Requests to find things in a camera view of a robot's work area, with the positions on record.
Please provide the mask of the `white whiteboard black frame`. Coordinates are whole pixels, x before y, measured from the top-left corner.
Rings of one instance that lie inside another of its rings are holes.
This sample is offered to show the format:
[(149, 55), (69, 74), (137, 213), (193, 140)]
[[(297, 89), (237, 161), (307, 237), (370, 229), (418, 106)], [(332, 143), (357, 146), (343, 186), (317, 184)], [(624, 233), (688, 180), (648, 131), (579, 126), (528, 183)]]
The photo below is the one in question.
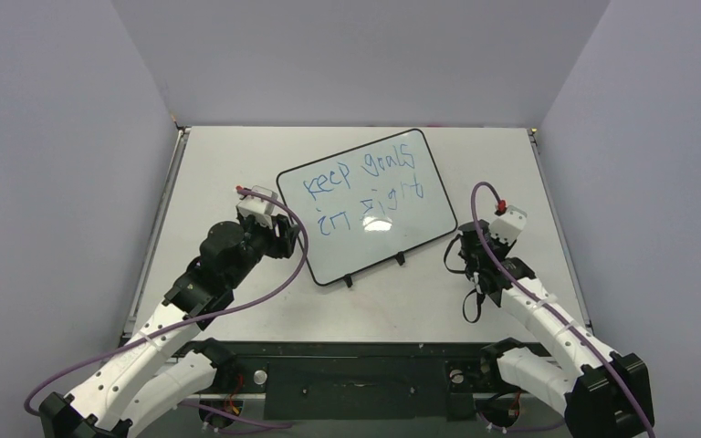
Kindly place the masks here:
[(457, 218), (425, 133), (404, 130), (287, 169), (276, 184), (307, 230), (319, 286), (450, 235)]

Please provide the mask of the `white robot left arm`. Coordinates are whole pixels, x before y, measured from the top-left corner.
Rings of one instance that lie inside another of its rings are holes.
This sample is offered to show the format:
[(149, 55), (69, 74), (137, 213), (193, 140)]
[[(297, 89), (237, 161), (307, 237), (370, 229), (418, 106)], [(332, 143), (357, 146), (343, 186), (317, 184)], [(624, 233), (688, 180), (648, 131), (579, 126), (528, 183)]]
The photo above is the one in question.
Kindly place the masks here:
[(263, 257), (289, 258), (304, 235), (282, 214), (265, 224), (238, 216), (213, 225), (199, 255), (130, 341), (66, 394), (50, 393), (38, 416), (46, 437), (136, 437), (186, 397), (235, 383), (233, 355), (208, 339), (168, 370), (162, 365), (229, 307)]

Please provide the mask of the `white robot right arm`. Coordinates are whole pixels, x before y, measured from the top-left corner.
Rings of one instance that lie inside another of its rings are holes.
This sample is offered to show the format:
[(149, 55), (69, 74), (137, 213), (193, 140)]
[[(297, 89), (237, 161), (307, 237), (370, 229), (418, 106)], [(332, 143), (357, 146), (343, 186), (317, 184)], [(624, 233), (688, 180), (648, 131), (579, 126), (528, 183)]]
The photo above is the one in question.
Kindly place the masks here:
[(644, 361), (597, 339), (558, 304), (528, 265), (509, 256), (516, 235), (499, 235), (481, 220), (460, 225), (455, 240), (475, 291), (518, 321), (549, 358), (516, 339), (504, 339), (484, 349), (480, 381), (491, 390), (508, 386), (535, 396), (561, 415), (574, 437), (654, 436)]

